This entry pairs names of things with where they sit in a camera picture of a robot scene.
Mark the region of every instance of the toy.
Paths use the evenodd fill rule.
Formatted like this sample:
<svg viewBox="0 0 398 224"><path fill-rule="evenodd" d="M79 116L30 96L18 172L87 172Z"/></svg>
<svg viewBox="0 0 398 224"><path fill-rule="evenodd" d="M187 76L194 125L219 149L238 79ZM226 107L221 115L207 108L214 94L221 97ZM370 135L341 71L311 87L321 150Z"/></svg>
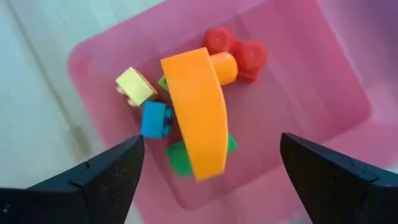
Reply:
<svg viewBox="0 0 398 224"><path fill-rule="evenodd" d="M227 28L209 29L205 34L203 45L211 55L220 52L231 53L238 63L238 79L247 83L255 82L261 68L267 61L267 50L259 41L237 40Z"/></svg>
<svg viewBox="0 0 398 224"><path fill-rule="evenodd" d="M226 106L207 49L160 62L196 180L222 174L228 148Z"/></svg>
<svg viewBox="0 0 398 224"><path fill-rule="evenodd" d="M217 79L220 85L226 85L235 82L238 76L238 64L235 58L228 52L220 52L210 55L211 64L214 66ZM169 91L164 76L160 78L158 84L166 91Z"/></svg>
<svg viewBox="0 0 398 224"><path fill-rule="evenodd" d="M236 142L232 137L232 134L229 133L227 153L229 154L235 151L236 148ZM166 155L169 158L172 169L178 174L178 176L188 177L193 174L192 166L189 161L187 148L185 147L184 141L179 141L169 146L166 150Z"/></svg>
<svg viewBox="0 0 398 224"><path fill-rule="evenodd" d="M147 138L162 139L171 132L168 121L173 109L164 103L146 101L142 111L141 134Z"/></svg>
<svg viewBox="0 0 398 224"><path fill-rule="evenodd" d="M169 87L167 86L166 78L162 76L160 80L157 82L164 90L169 91Z"/></svg>
<svg viewBox="0 0 398 224"><path fill-rule="evenodd" d="M117 91L127 95L131 106L140 106L146 100L154 100L157 92L152 85L135 69L129 67L116 79Z"/></svg>

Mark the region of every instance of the green block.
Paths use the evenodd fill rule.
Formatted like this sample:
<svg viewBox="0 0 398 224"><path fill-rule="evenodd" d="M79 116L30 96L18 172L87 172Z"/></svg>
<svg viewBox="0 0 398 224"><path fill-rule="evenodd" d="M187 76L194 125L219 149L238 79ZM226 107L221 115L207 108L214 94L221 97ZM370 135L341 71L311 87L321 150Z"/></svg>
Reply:
<svg viewBox="0 0 398 224"><path fill-rule="evenodd" d="M228 154L238 148L232 134L228 134ZM189 161L187 148L183 141L177 142L169 146L166 150L172 169L180 177L188 177L193 174L191 162Z"/></svg>
<svg viewBox="0 0 398 224"><path fill-rule="evenodd" d="M160 80L157 82L164 90L169 91L169 87L167 86L166 78L162 76Z"/></svg>

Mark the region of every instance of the plastic toy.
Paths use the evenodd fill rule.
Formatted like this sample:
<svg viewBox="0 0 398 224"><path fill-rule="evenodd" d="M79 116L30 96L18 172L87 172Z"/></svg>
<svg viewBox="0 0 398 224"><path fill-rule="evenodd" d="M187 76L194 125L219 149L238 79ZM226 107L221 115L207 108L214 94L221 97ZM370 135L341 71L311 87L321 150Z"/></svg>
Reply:
<svg viewBox="0 0 398 224"><path fill-rule="evenodd" d="M141 134L147 138L162 139L170 134L168 121L173 116L173 109L165 103L146 101L142 111Z"/></svg>
<svg viewBox="0 0 398 224"><path fill-rule="evenodd" d="M135 69L128 68L116 79L117 91L127 95L131 106L140 106L146 100L157 97L155 88Z"/></svg>
<svg viewBox="0 0 398 224"><path fill-rule="evenodd" d="M210 55L211 64L214 66L220 85L226 85L236 81L238 76L238 64L235 58L228 52L220 52ZM169 91L164 76L160 78L158 84L166 91Z"/></svg>
<svg viewBox="0 0 398 224"><path fill-rule="evenodd" d="M167 86L166 78L162 76L160 80L157 82L164 90L169 91L169 87Z"/></svg>
<svg viewBox="0 0 398 224"><path fill-rule="evenodd" d="M267 50L263 43L237 40L227 28L209 29L203 45L211 55L220 52L231 53L238 63L238 79L247 83L257 80L261 68L267 61Z"/></svg>
<svg viewBox="0 0 398 224"><path fill-rule="evenodd" d="M228 148L226 106L207 49L160 62L196 180L222 174Z"/></svg>
<svg viewBox="0 0 398 224"><path fill-rule="evenodd" d="M227 153L229 154L235 151L237 147L235 139L232 137L232 134L229 133ZM178 176L188 177L193 174L184 141L179 141L169 146L166 150L166 155L169 158L172 169L178 174Z"/></svg>

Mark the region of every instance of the pink plastic bin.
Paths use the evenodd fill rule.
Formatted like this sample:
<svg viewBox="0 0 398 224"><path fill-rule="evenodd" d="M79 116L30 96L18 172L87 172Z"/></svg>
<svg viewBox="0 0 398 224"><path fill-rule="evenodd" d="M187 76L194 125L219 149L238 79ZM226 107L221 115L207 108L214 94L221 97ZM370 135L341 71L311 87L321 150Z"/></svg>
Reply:
<svg viewBox="0 0 398 224"><path fill-rule="evenodd" d="M256 83L223 86L238 150L196 183L172 172L173 135L146 139L134 201L145 223L279 223L303 212L279 156L282 132L376 166L398 161L397 3L373 0L169 0L79 44L72 82L107 147L139 134L140 112L116 91L132 66L157 86L159 60L201 47L207 28L263 42Z"/></svg>

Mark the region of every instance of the white floor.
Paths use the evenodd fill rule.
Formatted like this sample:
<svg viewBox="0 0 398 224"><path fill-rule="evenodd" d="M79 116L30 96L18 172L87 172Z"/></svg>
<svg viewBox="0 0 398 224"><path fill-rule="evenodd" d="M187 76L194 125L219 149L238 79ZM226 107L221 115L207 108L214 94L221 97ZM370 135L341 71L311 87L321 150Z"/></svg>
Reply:
<svg viewBox="0 0 398 224"><path fill-rule="evenodd" d="M103 146L67 75L77 43L160 0L0 0L0 186L28 187ZM140 223L132 209L126 223Z"/></svg>

